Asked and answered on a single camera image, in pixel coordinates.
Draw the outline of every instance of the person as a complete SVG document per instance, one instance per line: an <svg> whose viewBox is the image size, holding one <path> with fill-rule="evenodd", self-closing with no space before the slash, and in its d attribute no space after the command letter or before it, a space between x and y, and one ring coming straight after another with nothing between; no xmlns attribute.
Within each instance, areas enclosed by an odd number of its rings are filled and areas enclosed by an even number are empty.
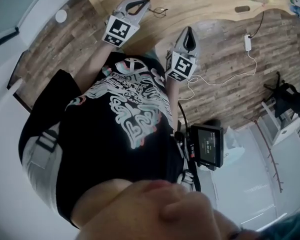
<svg viewBox="0 0 300 240"><path fill-rule="evenodd" d="M255 239L176 184L184 168L173 133L179 82L154 53L101 42L73 78L59 70L19 140L30 183L78 239Z"/></svg>

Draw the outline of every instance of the small display screen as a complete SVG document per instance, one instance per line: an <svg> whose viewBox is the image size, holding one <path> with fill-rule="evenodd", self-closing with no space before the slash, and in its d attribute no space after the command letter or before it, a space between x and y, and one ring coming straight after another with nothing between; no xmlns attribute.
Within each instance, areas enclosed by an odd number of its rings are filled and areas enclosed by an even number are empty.
<svg viewBox="0 0 300 240"><path fill-rule="evenodd" d="M209 163L216 164L216 134L211 131L198 131L200 157Z"/></svg>

